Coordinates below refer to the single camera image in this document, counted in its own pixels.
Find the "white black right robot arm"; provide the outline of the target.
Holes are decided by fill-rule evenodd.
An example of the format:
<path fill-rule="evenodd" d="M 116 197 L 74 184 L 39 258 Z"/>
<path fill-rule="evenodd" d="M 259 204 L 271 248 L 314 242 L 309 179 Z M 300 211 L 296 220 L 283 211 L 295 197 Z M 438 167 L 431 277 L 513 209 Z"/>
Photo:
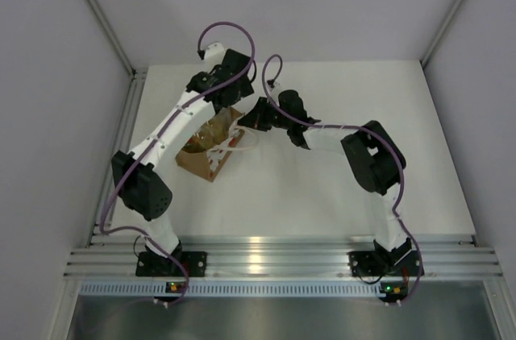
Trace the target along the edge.
<path fill-rule="evenodd" d="M 257 131 L 279 128 L 306 150 L 335 152 L 346 157 L 358 185 L 370 193 L 374 227 L 373 248 L 349 254 L 352 274 L 371 283 L 386 276 L 421 276 L 421 254 L 398 209 L 404 194 L 406 159 L 376 120 L 363 126 L 323 124 L 310 117 L 295 90 L 277 98 L 258 99 L 239 121 Z"/>

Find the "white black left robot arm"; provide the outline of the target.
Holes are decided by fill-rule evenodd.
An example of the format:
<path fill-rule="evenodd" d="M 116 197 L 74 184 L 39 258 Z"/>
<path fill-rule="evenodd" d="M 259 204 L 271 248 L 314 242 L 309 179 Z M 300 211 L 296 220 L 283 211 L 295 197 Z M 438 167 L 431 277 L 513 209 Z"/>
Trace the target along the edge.
<path fill-rule="evenodd" d="M 136 265 L 138 277 L 184 272 L 181 240 L 169 217 L 173 192 L 164 170 L 204 123 L 254 92 L 248 77 L 251 56 L 225 48 L 200 54 L 207 70 L 191 77 L 177 104 L 152 133 L 111 159 L 114 195 L 143 220 L 134 229 L 145 240 Z"/>

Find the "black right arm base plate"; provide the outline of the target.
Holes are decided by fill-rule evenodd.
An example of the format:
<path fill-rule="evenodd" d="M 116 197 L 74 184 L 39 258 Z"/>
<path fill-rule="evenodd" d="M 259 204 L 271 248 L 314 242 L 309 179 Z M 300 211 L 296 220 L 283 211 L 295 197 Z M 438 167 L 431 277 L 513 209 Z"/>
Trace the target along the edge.
<path fill-rule="evenodd" d="M 411 251 L 397 264 L 388 264 L 373 251 L 352 251 L 349 255 L 352 275 L 362 278 L 378 278 L 380 276 L 415 277 L 421 262 L 416 251 Z"/>

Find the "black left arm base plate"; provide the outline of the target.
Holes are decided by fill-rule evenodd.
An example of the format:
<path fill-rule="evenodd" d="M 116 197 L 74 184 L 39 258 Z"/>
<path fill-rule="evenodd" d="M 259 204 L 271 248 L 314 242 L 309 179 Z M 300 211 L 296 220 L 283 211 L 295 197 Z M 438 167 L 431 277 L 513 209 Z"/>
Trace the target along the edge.
<path fill-rule="evenodd" d="M 204 277 L 207 265 L 207 253 L 204 251 L 184 251 L 178 261 L 189 277 Z M 138 277 L 179 277 L 181 269 L 168 258 L 152 251 L 142 251 L 138 255 L 135 275 Z"/>

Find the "jute watermelon canvas bag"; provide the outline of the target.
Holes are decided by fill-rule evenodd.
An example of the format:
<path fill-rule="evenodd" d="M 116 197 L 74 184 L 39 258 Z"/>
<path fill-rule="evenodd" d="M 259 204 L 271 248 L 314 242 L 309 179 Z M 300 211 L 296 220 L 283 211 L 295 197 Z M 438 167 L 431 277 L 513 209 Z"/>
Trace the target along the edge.
<path fill-rule="evenodd" d="M 250 151 L 258 145 L 258 136 L 237 124 L 242 117 L 233 107 L 222 109 L 193 133 L 177 153 L 177 165 L 213 182 L 232 152 Z"/>

